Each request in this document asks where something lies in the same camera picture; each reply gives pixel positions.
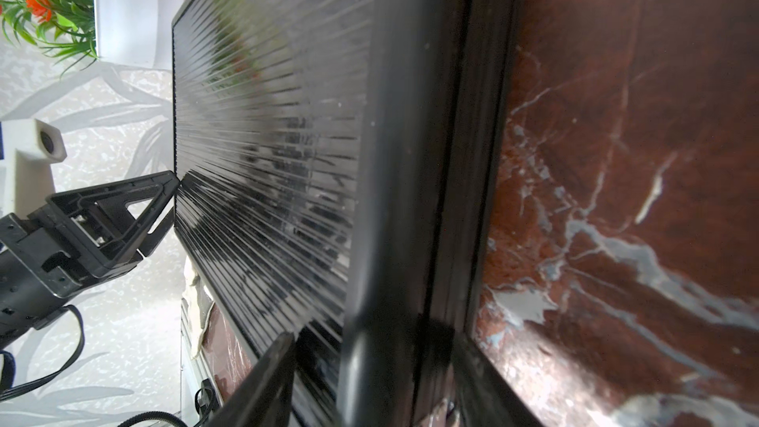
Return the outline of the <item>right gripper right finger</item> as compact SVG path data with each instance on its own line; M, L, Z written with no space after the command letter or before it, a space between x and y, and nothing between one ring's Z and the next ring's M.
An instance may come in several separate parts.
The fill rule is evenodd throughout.
M462 426L543 425L466 334L454 337L452 365Z

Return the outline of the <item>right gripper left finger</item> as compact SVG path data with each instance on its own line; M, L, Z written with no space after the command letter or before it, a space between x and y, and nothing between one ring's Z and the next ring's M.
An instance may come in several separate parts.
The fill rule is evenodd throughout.
M290 424L296 371L296 338L282 333L258 360L211 427L285 427Z

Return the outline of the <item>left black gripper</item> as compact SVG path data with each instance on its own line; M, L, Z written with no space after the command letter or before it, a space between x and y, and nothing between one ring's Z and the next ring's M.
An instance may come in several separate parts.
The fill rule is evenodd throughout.
M1 220L1 345L40 329L91 288L126 275L171 229L171 171L53 194L48 217Z

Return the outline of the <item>black poker case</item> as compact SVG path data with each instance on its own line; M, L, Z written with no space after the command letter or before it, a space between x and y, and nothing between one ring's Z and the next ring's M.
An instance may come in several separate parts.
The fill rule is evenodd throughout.
M521 0L186 0L176 231L253 361L296 337L298 426L453 396Z

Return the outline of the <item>beige green work glove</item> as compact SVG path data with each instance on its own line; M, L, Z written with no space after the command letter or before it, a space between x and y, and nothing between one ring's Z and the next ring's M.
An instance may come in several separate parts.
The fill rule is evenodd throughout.
M185 289L182 300L187 312L190 357L195 359L201 352L215 301L189 257L185 259L183 275Z

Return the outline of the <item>potted plant red flowers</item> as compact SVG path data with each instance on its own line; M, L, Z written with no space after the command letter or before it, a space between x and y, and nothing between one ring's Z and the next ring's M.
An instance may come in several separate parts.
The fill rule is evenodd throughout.
M1 35L68 67L170 70L171 23L184 1L1 0Z

